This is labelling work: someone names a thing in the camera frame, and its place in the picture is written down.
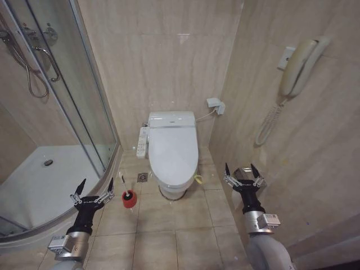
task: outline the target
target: floor drain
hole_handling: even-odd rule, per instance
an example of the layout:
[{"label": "floor drain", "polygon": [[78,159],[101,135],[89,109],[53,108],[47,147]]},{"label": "floor drain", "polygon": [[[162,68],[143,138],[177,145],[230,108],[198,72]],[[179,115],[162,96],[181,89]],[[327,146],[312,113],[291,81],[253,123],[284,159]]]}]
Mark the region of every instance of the floor drain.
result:
[{"label": "floor drain", "polygon": [[54,161],[52,159],[48,159],[44,162],[45,166],[50,166]]},{"label": "floor drain", "polygon": [[138,183],[147,182],[147,173],[139,173],[137,175],[137,182]]}]

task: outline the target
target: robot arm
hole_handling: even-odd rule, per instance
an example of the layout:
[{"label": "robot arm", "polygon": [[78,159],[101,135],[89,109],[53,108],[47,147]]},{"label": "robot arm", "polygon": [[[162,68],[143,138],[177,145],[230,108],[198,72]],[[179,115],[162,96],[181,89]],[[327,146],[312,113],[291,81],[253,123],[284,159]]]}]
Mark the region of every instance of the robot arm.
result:
[{"label": "robot arm", "polygon": [[78,215],[63,236],[53,236],[48,249],[55,253],[55,260],[62,262],[52,270],[82,269],[87,251],[88,240],[92,234],[92,220],[95,212],[103,208],[114,197],[114,180],[111,179],[107,191],[100,196],[85,196],[80,198],[86,179],[77,187],[70,197],[74,202]]},{"label": "robot arm", "polygon": [[270,234],[280,225],[275,214],[266,214],[261,206],[256,192],[264,178],[251,164],[248,171],[252,171],[255,180],[233,178],[228,165],[225,164],[224,180],[233,190],[239,192],[244,203],[242,213],[245,216],[246,232],[250,236],[246,247],[246,254],[251,266],[255,270],[292,270],[295,269],[285,247]]}]

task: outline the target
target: beige floor tile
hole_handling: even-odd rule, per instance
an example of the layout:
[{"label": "beige floor tile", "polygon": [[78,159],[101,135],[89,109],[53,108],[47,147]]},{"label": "beige floor tile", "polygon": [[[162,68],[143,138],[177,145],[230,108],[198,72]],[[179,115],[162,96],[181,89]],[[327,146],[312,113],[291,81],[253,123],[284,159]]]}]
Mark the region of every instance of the beige floor tile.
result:
[{"label": "beige floor tile", "polygon": [[160,194],[158,182],[152,173],[148,175],[147,182],[141,184],[141,194]]},{"label": "beige floor tile", "polygon": [[37,270],[45,257],[46,247],[0,255],[1,270]]},{"label": "beige floor tile", "polygon": [[120,161],[120,169],[149,165],[149,159],[138,159],[134,150],[124,151]]},{"label": "beige floor tile", "polygon": [[136,235],[133,270],[177,269],[175,232]]},{"label": "beige floor tile", "polygon": [[212,155],[207,147],[199,147],[199,165],[214,164]]},{"label": "beige floor tile", "polygon": [[96,235],[96,232],[97,232],[97,229],[99,227],[99,224],[100,224],[100,220],[101,220],[101,216],[102,216],[102,212],[104,211],[104,208],[101,208],[100,210],[96,211],[95,212],[95,215],[94,215],[94,218],[92,220],[92,236],[95,236]]},{"label": "beige floor tile", "polygon": [[[121,173],[124,175],[126,188],[133,190],[136,194],[141,193],[141,183],[137,183],[138,173],[148,173],[150,171],[149,166],[134,166],[126,169],[120,169]],[[119,176],[117,176],[114,185],[114,193],[121,196],[125,191],[125,187],[122,184],[122,181]]]},{"label": "beige floor tile", "polygon": [[194,181],[192,185],[187,189],[187,191],[202,191],[204,192],[204,185]]},{"label": "beige floor tile", "polygon": [[131,270],[135,234],[96,236],[86,270]]},{"label": "beige floor tile", "polygon": [[135,233],[139,202],[140,197],[137,196],[135,207],[127,209],[123,206],[122,198],[115,196],[105,205],[96,236]]},{"label": "beige floor tile", "polygon": [[179,270],[222,269],[213,228],[176,232]]},{"label": "beige floor tile", "polygon": [[[88,249],[88,253],[86,255],[86,258],[84,260],[83,268],[86,267],[87,260],[89,259],[90,251],[91,251],[92,245],[94,243],[94,239],[95,239],[95,237],[93,237],[93,236],[91,236],[90,239],[89,239],[89,249]],[[39,267],[39,270],[49,270],[51,267],[53,267],[57,263],[59,263],[59,261],[55,260],[55,253],[48,250],[46,252],[46,255],[45,255],[44,259],[43,259],[43,262],[41,263],[41,265]]]},{"label": "beige floor tile", "polygon": [[175,229],[173,202],[161,194],[141,195],[138,232],[171,231]]},{"label": "beige floor tile", "polygon": [[214,226],[235,225],[223,190],[206,190],[205,196]]},{"label": "beige floor tile", "polygon": [[215,227],[214,230],[224,269],[238,270],[251,267],[247,260],[237,228],[235,226],[226,226]]},{"label": "beige floor tile", "polygon": [[188,191],[185,196],[173,202],[175,210],[175,228],[211,227],[208,204],[203,191]]},{"label": "beige floor tile", "polygon": [[199,165],[199,174],[202,176],[205,190],[221,190],[222,185],[214,164]]}]

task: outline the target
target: red toilet brush holder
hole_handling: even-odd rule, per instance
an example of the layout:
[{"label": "red toilet brush holder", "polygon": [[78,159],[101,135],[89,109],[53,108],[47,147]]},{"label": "red toilet brush holder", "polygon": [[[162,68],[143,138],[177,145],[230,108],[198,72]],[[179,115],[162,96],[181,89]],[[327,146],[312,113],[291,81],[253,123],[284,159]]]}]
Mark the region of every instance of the red toilet brush holder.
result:
[{"label": "red toilet brush holder", "polygon": [[124,192],[121,198],[125,208],[133,208],[136,205],[136,193],[132,190],[128,190],[128,194]]}]

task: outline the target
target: telephone handset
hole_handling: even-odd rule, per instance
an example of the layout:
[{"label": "telephone handset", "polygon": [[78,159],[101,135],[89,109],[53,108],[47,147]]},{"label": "telephone handset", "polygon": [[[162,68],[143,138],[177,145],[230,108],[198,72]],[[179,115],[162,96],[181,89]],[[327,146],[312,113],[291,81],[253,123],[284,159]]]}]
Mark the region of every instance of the telephone handset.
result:
[{"label": "telephone handset", "polygon": [[280,93],[284,100],[273,107],[265,117],[255,138],[256,145],[260,146],[265,143],[287,100],[296,97],[302,91],[314,64],[329,45],[329,42],[330,39],[327,37],[307,39],[300,42],[282,75]]},{"label": "telephone handset", "polygon": [[326,37],[300,42],[282,75],[280,92],[283,96],[293,98],[302,91],[311,69],[329,42]]}]

